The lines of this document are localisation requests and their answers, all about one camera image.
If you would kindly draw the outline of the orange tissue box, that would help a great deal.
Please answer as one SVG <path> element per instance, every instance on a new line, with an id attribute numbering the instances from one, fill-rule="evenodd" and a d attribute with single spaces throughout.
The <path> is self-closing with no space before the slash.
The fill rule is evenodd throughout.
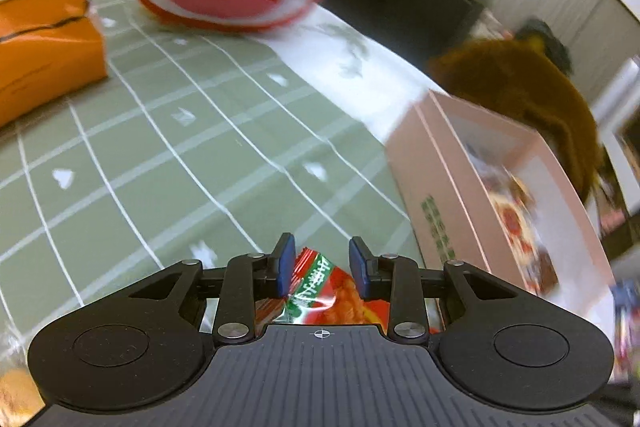
<path id="1" fill-rule="evenodd" d="M 1 0 L 1 122 L 106 76 L 91 0 Z"/>

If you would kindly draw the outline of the green grid tablecloth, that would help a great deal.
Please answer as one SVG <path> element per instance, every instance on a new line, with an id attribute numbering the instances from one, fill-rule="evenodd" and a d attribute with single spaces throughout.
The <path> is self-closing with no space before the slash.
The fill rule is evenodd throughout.
<path id="1" fill-rule="evenodd" d="M 419 257 L 383 142 L 426 78 L 317 8 L 275 35 L 161 28 L 94 0 L 106 80 L 1 132 L 1 361 L 44 325 L 180 260 L 284 232 L 346 265 Z"/>

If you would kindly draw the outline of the pink cardboard box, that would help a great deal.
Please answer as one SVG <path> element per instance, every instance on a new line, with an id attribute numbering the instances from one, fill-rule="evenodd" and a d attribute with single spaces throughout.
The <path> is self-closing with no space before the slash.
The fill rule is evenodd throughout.
<path id="1" fill-rule="evenodd" d="M 430 92 L 409 106 L 385 152 L 428 267 L 469 262 L 612 334 L 610 264 L 536 131 Z"/>

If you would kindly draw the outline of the red snack packet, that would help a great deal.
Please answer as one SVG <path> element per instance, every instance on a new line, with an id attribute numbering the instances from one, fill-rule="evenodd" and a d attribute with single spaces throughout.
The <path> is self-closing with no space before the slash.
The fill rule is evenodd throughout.
<path id="1" fill-rule="evenodd" d="M 363 301 L 350 274 L 326 256 L 304 248 L 298 255 L 288 295 L 256 303 L 256 331 L 271 323 L 378 325 L 386 332 L 390 304 Z"/>

